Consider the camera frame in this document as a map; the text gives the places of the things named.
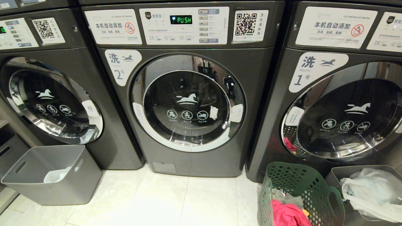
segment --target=gray plastic bin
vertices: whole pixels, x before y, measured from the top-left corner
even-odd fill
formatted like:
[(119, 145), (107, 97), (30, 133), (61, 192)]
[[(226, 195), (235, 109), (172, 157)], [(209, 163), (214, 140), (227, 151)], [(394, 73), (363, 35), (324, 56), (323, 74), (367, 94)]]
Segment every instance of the gray plastic bin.
[[(58, 182), (45, 183), (50, 171), (66, 170)], [(84, 145), (29, 149), (2, 183), (41, 205), (77, 205), (90, 201), (102, 171)]]
[[(334, 186), (340, 190), (342, 195), (342, 186), (340, 180), (350, 177), (353, 173), (360, 172), (364, 168), (379, 169), (391, 173), (402, 181), (402, 176), (392, 167), (387, 165), (363, 165), (363, 166), (341, 166), (332, 168), (331, 172), (326, 176), (325, 181), (328, 185)], [(400, 226), (400, 223), (392, 223), (385, 220), (379, 220), (369, 216), (361, 215), (354, 210), (349, 200), (344, 202), (345, 207), (345, 226)]]
[(15, 133), (0, 131), (0, 178), (6, 175), (28, 149)]

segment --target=digital display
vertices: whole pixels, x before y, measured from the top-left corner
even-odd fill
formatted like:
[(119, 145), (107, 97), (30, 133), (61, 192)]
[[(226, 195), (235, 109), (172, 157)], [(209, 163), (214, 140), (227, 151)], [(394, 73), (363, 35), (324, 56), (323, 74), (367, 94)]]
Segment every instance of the digital display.
[(170, 24), (193, 24), (192, 15), (170, 16)]

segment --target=qr code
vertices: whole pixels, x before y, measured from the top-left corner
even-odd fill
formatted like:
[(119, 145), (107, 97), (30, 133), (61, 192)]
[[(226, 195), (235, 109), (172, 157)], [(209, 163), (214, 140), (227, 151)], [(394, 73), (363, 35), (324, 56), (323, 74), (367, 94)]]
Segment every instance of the qr code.
[(54, 38), (54, 33), (47, 20), (35, 21), (34, 24), (42, 39)]
[(253, 35), (256, 21), (257, 21), (256, 13), (237, 14), (235, 35)]

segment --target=white horse icon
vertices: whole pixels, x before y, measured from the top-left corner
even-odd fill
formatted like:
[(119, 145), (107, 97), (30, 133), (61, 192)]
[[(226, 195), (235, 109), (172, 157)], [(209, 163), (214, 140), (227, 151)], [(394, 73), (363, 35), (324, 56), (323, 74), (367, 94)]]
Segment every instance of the white horse icon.
[(361, 107), (355, 106), (355, 105), (348, 105), (349, 107), (352, 107), (351, 109), (344, 110), (344, 111), (350, 111), (346, 112), (346, 114), (359, 114), (359, 115), (364, 115), (363, 112), (368, 113), (367, 108), (370, 107), (371, 103), (366, 103), (363, 104)]
[(53, 99), (54, 98), (54, 96), (52, 96), (51, 94), (50, 94), (50, 90), (49, 89), (46, 89), (44, 92), (40, 92), (40, 91), (36, 91), (35, 93), (39, 93), (39, 98), (40, 99)]
[(195, 105), (195, 103), (198, 103), (198, 101), (194, 100), (197, 96), (195, 93), (190, 94), (189, 97), (183, 97), (183, 96), (176, 96), (177, 98), (181, 98), (178, 100), (176, 103), (179, 103), (181, 105)]

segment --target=washer door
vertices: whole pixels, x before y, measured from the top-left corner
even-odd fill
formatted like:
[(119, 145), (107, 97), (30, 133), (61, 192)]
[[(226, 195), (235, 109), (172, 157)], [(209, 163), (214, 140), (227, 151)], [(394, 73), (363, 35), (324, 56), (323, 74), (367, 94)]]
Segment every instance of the washer door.
[(52, 137), (86, 144), (102, 133), (101, 113), (85, 90), (43, 62), (14, 57), (1, 76), (2, 91), (14, 109)]
[(244, 115), (244, 96), (233, 75), (193, 55), (163, 56), (146, 65), (135, 78), (131, 97), (144, 130), (185, 152), (226, 143)]
[(401, 75), (399, 64), (371, 62), (316, 83), (284, 117), (285, 146), (311, 161), (347, 162), (372, 154), (392, 133), (402, 132)]

